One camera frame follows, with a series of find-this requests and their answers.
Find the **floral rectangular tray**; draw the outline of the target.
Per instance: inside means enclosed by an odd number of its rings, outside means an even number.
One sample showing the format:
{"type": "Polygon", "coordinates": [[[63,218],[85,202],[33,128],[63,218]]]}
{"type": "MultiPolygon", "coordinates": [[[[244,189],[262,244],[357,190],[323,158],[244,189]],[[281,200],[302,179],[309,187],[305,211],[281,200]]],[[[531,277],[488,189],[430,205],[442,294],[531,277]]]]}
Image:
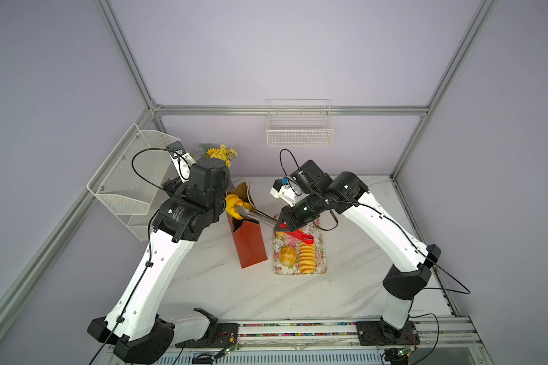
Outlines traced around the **floral rectangular tray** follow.
{"type": "Polygon", "coordinates": [[[327,273],[327,257],[324,232],[316,227],[317,218],[301,228],[303,234],[311,235],[312,244],[287,233],[274,232],[272,237],[272,267],[276,275],[323,275],[327,273]]]}

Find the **red handled metal tongs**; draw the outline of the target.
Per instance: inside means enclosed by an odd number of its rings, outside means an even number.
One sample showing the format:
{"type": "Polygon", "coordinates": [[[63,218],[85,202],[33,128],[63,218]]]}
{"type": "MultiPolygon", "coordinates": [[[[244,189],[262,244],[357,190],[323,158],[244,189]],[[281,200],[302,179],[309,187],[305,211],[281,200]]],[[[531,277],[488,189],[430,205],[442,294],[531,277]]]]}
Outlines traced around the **red handled metal tongs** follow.
{"type": "Polygon", "coordinates": [[[238,215],[243,218],[267,224],[269,226],[272,226],[274,228],[274,231],[276,232],[283,232],[284,234],[294,237],[295,239],[298,239],[299,241],[306,243],[307,245],[314,245],[314,237],[312,235],[303,233],[301,231],[290,231],[287,225],[283,222],[278,222],[273,217],[270,217],[267,214],[263,214],[261,211],[257,211],[257,209],[255,208],[248,209],[245,208],[243,205],[239,205],[235,207],[234,210],[238,215]]]}

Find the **red brown paper bag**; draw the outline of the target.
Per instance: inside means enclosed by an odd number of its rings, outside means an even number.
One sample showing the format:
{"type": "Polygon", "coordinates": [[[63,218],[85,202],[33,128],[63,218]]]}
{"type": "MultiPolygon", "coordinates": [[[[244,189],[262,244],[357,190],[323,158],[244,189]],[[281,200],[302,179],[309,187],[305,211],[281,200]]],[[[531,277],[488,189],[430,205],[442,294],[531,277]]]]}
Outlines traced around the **red brown paper bag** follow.
{"type": "MultiPolygon", "coordinates": [[[[250,197],[250,185],[247,182],[239,183],[233,189],[228,190],[227,194],[236,194],[243,201],[254,206],[250,197]]],[[[239,221],[233,219],[228,213],[226,214],[242,269],[265,262],[267,254],[260,223],[246,218],[239,221]]]]}

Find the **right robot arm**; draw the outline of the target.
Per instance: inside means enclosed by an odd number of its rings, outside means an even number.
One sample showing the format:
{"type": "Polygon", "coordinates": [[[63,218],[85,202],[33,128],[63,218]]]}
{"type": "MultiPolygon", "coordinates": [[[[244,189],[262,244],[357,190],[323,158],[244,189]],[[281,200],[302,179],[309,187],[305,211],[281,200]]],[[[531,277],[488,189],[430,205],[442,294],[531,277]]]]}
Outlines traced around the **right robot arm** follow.
{"type": "Polygon", "coordinates": [[[329,211],[353,222],[385,251],[392,261],[382,281],[388,293],[385,310],[378,321],[362,328],[360,337],[368,344],[374,337],[382,345],[405,341],[414,329],[409,316],[413,300],[429,284],[441,250],[402,228],[354,173],[345,171],[333,178],[309,160],[292,175],[277,179],[270,193],[287,204],[280,211],[277,231],[298,231],[329,211]]]}

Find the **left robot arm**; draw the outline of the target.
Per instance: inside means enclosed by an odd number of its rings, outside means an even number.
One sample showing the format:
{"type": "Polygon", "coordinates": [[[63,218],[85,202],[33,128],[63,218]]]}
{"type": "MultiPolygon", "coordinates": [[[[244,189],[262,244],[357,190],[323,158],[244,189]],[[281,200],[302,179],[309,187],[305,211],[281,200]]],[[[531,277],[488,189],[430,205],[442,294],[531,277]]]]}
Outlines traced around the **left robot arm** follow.
{"type": "Polygon", "coordinates": [[[186,182],[176,188],[154,214],[149,247],[122,297],[105,316],[93,319],[88,334],[126,363],[153,364],[172,345],[216,337],[217,318],[196,308],[178,319],[158,315],[161,301],[185,256],[203,230],[225,211],[231,180],[225,161],[207,158],[190,167],[186,182]]]}

